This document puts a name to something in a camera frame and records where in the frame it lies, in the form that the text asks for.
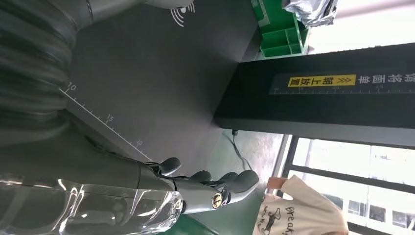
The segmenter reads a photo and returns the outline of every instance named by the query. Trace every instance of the green floor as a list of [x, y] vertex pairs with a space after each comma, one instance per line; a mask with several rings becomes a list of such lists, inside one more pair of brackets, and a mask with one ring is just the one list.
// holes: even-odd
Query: green floor
[[[220, 235], [251, 235], [266, 182], [274, 169], [282, 136], [279, 134], [239, 131], [235, 140], [236, 145], [241, 155], [250, 162], [253, 170], [259, 175], [260, 185], [249, 198], [241, 202], [224, 206], [216, 211], [193, 214], [191, 217]], [[231, 138], [231, 130], [225, 130], [212, 152], [207, 170], [212, 174], [214, 180], [228, 172], [240, 173], [244, 170], [242, 162], [230, 142]], [[195, 230], [193, 225], [189, 225], [188, 229], [184, 230], [184, 224], [186, 222], [190, 223], [190, 220], [184, 220], [180, 221], [179, 219], [181, 223], [176, 229], [180, 228], [180, 231], [171, 234], [211, 234], [209, 231], [201, 229], [201, 227], [198, 227], [199, 230]]]

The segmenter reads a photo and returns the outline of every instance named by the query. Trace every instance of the robotic arm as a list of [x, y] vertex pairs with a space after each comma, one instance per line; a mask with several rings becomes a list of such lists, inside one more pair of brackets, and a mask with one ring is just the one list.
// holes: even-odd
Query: robotic arm
[[58, 89], [79, 30], [135, 4], [191, 2], [0, 1], [0, 234], [153, 234], [181, 213], [216, 210], [253, 191], [253, 171], [219, 181], [205, 171], [169, 177], [178, 159], [145, 164], [97, 151], [61, 113]]

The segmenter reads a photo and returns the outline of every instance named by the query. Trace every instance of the ruler scale on box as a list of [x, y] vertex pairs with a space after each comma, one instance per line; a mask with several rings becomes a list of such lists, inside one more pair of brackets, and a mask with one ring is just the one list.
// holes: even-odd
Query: ruler scale on box
[[132, 141], [128, 141], [125, 137], [123, 137], [119, 132], [117, 132], [114, 127], [110, 127], [109, 124], [114, 120], [114, 116], [111, 114], [108, 114], [106, 117], [101, 118], [101, 116], [96, 116], [92, 110], [89, 110], [85, 107], [85, 104], [81, 104], [76, 100], [76, 97], [72, 97], [68, 92], [75, 91], [76, 85], [69, 83], [67, 89], [64, 91], [62, 89], [59, 89], [63, 94], [65, 94], [72, 102], [77, 104], [79, 107], [81, 107], [83, 110], [85, 110], [89, 115], [94, 117], [96, 120], [98, 120], [102, 125], [104, 125], [106, 128], [108, 128], [111, 132], [116, 134], [120, 139], [122, 139], [124, 142], [126, 142], [129, 146], [131, 146], [133, 149], [135, 149], [137, 152], [139, 152], [141, 155], [143, 155], [145, 158], [147, 158], [149, 161], [152, 162], [152, 160], [144, 154], [141, 150], [139, 150], [139, 146], [143, 144], [141, 140], [136, 141], [134, 144]]

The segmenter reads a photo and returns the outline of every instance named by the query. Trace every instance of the yellow warning label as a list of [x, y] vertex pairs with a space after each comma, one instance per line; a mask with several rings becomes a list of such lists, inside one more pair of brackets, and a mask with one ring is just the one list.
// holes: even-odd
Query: yellow warning label
[[313, 77], [291, 77], [288, 87], [330, 87], [330, 86], [354, 86], [356, 75], [327, 75]]

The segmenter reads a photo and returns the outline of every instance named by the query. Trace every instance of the black cable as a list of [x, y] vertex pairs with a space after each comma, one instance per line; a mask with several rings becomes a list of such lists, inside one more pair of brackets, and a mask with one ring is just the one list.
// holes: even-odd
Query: black cable
[[235, 149], [236, 155], [237, 155], [237, 156], [241, 159], [241, 161], [242, 161], [242, 166], [244, 167], [244, 169], [246, 169], [246, 165], [245, 165], [245, 162], [246, 162], [246, 163], [248, 164], [249, 169], [250, 169], [250, 170], [252, 170], [251, 164], [249, 164], [249, 162], [248, 162], [248, 160], [247, 160], [246, 158], [242, 157], [241, 153], [239, 152], [238, 147], [236, 146], [236, 143], [235, 143], [235, 136], [237, 136], [237, 135], [238, 135], [238, 131], [232, 130], [232, 135], [233, 135], [232, 145], [233, 145], [233, 148]]

